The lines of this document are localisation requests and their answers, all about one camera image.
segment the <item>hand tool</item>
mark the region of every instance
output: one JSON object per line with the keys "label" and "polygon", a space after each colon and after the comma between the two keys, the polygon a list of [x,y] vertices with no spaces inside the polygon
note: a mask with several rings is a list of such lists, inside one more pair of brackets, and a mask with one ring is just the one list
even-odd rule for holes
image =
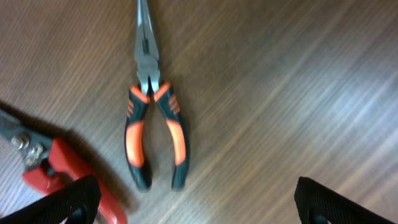
{"label": "hand tool", "polygon": [[188,133],[183,123],[180,107],[169,82],[160,82],[159,51],[155,41],[146,0],[137,0],[135,59],[140,85],[133,85],[129,90],[125,147],[127,160],[134,181],[139,190],[148,190],[152,184],[152,172],[142,151],[142,129],[144,115],[153,93],[170,129],[175,152],[175,167],[172,189],[180,190],[185,185],[188,174],[190,146]]}
{"label": "hand tool", "polygon": [[[45,195],[63,188],[61,173],[73,180],[95,174],[93,169],[61,138],[51,138],[24,126],[17,118],[0,110],[0,134],[19,151],[24,162],[24,181]],[[127,223],[117,200],[98,178],[101,189],[99,210],[109,223]]]}

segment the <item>needle-nose pliers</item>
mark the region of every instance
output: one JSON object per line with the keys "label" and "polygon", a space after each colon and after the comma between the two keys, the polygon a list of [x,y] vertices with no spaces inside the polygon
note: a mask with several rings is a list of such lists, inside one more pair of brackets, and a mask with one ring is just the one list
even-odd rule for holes
{"label": "needle-nose pliers", "polygon": [[185,185],[188,173],[190,145],[183,123],[180,107],[169,82],[160,81],[159,51],[155,41],[146,0],[137,0],[135,59],[140,85],[129,90],[125,132],[126,155],[133,179],[139,190],[148,190],[152,184],[152,171],[142,152],[142,129],[144,115],[153,93],[170,129],[175,151],[175,167],[172,189],[180,190]]}

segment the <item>metal jaw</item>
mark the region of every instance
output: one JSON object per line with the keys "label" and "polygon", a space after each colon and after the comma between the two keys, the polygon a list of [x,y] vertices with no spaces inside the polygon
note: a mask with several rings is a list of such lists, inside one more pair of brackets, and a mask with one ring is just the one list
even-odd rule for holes
{"label": "metal jaw", "polygon": [[49,156],[52,139],[23,126],[3,110],[0,110],[0,134],[19,151],[25,170],[38,167]]}
{"label": "metal jaw", "polygon": [[152,21],[146,0],[137,0],[137,31],[135,59],[141,92],[147,95],[149,85],[155,93],[159,89],[159,51],[155,41]]}

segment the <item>wood grain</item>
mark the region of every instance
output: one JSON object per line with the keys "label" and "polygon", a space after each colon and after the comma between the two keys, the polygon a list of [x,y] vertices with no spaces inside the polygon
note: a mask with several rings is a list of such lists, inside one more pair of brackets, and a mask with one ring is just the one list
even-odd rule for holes
{"label": "wood grain", "polygon": [[[398,222],[398,2],[149,5],[190,130],[183,192],[170,190],[173,143],[154,105],[150,192],[136,190],[126,164],[135,1],[0,0],[0,106],[74,145],[130,223],[300,223],[302,175]],[[3,139],[0,151],[5,216],[41,195]]]}

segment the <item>pliers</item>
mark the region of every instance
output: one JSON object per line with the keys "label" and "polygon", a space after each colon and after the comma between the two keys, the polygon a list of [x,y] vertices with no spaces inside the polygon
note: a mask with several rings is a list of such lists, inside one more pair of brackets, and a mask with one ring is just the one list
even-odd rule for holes
{"label": "pliers", "polygon": [[[61,173],[73,180],[87,175],[98,176],[93,169],[61,138],[51,138],[26,126],[12,115],[0,110],[0,135],[7,139],[22,156],[23,180],[45,195],[64,188]],[[98,179],[101,189],[99,210],[109,223],[127,223],[118,201]]]}
{"label": "pliers", "polygon": [[188,133],[180,112],[180,107],[169,82],[160,81],[159,50],[155,41],[146,0],[137,0],[135,59],[140,85],[129,90],[127,121],[125,132],[126,155],[132,177],[139,190],[149,190],[152,184],[152,171],[142,151],[142,129],[144,115],[153,93],[170,129],[175,152],[175,167],[172,189],[180,190],[185,185],[188,174],[190,145]]}

